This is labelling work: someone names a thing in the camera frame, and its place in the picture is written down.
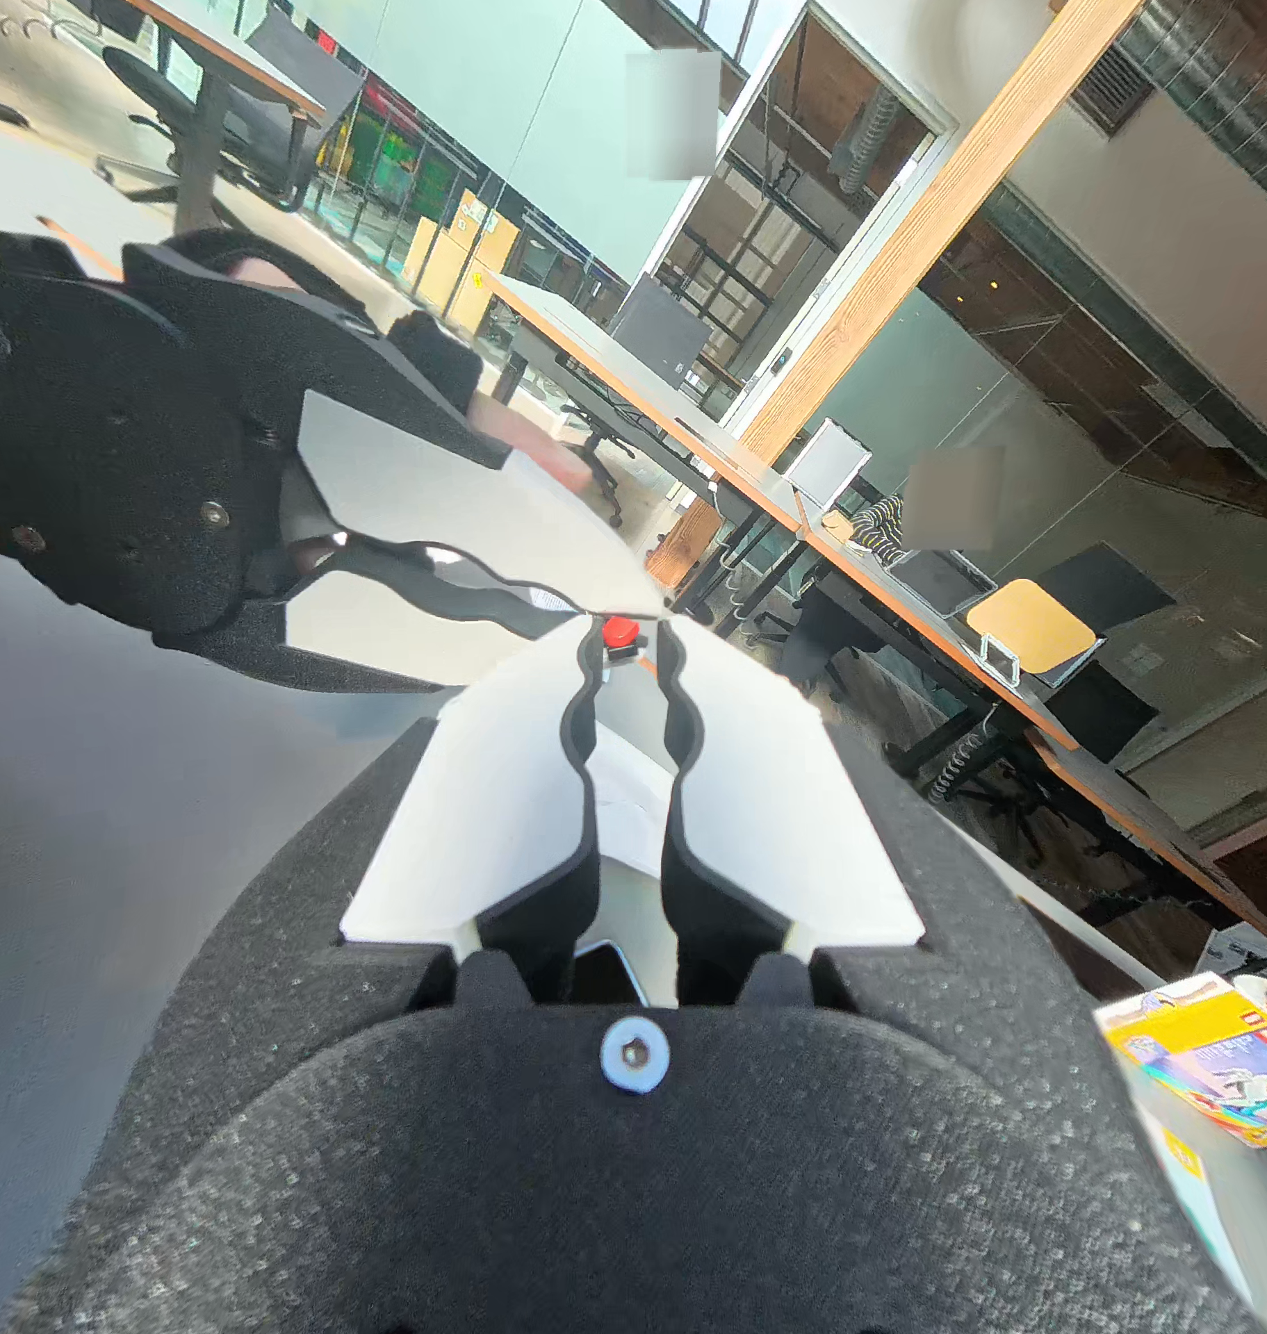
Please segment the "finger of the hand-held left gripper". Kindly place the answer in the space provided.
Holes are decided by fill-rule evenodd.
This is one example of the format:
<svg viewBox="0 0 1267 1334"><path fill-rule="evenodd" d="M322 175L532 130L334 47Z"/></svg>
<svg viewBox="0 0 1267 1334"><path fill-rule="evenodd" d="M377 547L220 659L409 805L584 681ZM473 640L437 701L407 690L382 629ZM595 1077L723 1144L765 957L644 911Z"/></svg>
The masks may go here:
<svg viewBox="0 0 1267 1334"><path fill-rule="evenodd" d="M282 643L430 689L468 687L522 657L569 652L590 672L590 616L552 589L492 573L450 547L348 544L290 590Z"/></svg>
<svg viewBox="0 0 1267 1334"><path fill-rule="evenodd" d="M316 391L303 395L296 449L345 531L456 550L580 610L663 611L659 586L608 525L516 451L488 467Z"/></svg>

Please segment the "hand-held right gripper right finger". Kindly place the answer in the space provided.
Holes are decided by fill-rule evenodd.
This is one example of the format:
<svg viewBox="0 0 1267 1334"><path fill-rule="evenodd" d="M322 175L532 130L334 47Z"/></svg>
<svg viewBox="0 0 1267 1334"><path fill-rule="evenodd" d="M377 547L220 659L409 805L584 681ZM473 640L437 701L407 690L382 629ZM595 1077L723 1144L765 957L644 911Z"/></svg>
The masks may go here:
<svg viewBox="0 0 1267 1334"><path fill-rule="evenodd" d="M659 893L678 1003L732 1003L763 955L909 948L924 922L821 713L687 616L657 623L672 757Z"/></svg>

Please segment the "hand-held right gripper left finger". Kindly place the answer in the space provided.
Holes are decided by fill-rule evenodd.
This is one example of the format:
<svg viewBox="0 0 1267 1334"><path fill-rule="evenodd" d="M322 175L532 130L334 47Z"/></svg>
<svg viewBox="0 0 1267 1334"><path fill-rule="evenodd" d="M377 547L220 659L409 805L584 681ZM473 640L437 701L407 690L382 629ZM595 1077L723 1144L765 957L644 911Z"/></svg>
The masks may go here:
<svg viewBox="0 0 1267 1334"><path fill-rule="evenodd" d="M361 945L511 960L531 997L565 997L599 905L587 759L601 625L562 620L412 727L419 745L342 918Z"/></svg>

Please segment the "small yellow white lego box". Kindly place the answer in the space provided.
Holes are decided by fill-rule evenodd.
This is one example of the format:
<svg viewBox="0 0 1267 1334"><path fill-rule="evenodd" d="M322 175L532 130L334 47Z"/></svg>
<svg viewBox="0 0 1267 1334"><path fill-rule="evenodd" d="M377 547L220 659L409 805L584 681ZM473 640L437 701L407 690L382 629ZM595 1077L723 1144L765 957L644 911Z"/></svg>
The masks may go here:
<svg viewBox="0 0 1267 1334"><path fill-rule="evenodd" d="M1267 1146L1267 979L1205 972L1092 1010L1113 1051L1214 1125Z"/></svg>

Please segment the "person's left hand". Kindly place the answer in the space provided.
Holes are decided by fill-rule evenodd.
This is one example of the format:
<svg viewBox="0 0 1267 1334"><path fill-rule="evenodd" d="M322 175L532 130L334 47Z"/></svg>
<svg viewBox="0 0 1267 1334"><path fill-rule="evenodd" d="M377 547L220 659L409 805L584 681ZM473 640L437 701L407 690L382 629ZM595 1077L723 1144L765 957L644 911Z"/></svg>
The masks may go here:
<svg viewBox="0 0 1267 1334"><path fill-rule="evenodd" d="M471 394L465 419L480 434L531 458L565 489L589 491L593 474L589 464L568 446L547 434L538 424L497 401L491 394Z"/></svg>

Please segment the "flat empty white paper bag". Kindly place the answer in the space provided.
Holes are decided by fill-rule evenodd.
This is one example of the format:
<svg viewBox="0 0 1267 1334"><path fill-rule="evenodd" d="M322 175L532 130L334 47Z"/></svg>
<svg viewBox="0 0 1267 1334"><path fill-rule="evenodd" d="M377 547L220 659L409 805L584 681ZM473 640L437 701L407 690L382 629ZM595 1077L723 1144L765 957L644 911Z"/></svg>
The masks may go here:
<svg viewBox="0 0 1267 1334"><path fill-rule="evenodd" d="M669 817L671 772L601 721L595 724L595 744L586 768L601 855L657 879Z"/></svg>

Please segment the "white smartphone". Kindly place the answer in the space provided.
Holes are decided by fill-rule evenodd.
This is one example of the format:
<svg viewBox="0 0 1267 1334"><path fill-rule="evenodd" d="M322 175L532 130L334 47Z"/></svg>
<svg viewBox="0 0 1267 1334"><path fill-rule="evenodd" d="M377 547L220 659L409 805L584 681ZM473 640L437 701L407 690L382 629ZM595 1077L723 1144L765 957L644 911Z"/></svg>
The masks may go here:
<svg viewBox="0 0 1267 1334"><path fill-rule="evenodd" d="M645 1009L650 1004L623 951L608 939L574 949L568 1000L577 1006Z"/></svg>

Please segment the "cardboard box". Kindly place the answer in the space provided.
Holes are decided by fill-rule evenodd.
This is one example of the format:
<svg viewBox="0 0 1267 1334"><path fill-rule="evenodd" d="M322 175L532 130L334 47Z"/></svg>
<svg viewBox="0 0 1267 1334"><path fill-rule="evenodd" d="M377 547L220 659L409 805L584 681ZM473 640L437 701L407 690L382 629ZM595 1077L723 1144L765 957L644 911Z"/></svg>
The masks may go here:
<svg viewBox="0 0 1267 1334"><path fill-rule="evenodd" d="M468 224L419 217L400 269L400 282L425 309L443 314L458 288L471 233Z"/></svg>
<svg viewBox="0 0 1267 1334"><path fill-rule="evenodd" d="M500 273L513 250L519 229L471 190L459 196L449 239L458 255L452 261L449 299L443 315L458 331L474 336L492 293L488 273Z"/></svg>

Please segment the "grey desk monitor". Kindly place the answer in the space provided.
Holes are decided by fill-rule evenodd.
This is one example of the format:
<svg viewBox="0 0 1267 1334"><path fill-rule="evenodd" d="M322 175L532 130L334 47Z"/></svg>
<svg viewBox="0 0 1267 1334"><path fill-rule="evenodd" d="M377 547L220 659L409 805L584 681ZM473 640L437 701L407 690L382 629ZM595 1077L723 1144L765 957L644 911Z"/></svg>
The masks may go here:
<svg viewBox="0 0 1267 1334"><path fill-rule="evenodd" d="M701 318L645 272L625 294L607 331L672 389L686 381L709 334Z"/></svg>
<svg viewBox="0 0 1267 1334"><path fill-rule="evenodd" d="M870 451L832 416L824 416L782 471L808 509L826 512L870 459Z"/></svg>

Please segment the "wooden support column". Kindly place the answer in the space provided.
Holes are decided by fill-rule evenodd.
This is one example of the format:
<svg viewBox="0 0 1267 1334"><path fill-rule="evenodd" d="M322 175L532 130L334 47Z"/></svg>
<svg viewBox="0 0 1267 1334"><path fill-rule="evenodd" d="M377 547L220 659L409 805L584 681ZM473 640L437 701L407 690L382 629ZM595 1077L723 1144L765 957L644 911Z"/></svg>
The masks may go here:
<svg viewBox="0 0 1267 1334"><path fill-rule="evenodd" d="M1135 1L1070 1L1050 14L821 324L800 339L778 384L741 427L726 427L723 446L698 445L698 456L723 476L759 473L776 459L1140 8Z"/></svg>

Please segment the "spiral metal duct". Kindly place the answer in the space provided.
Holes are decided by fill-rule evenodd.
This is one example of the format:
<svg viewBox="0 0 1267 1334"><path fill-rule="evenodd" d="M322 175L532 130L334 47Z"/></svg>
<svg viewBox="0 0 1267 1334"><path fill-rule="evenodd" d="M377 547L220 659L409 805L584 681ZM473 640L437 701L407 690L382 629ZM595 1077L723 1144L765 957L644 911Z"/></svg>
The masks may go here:
<svg viewBox="0 0 1267 1334"><path fill-rule="evenodd" d="M1111 47L1267 196L1267 44L1232 2L1143 2Z"/></svg>

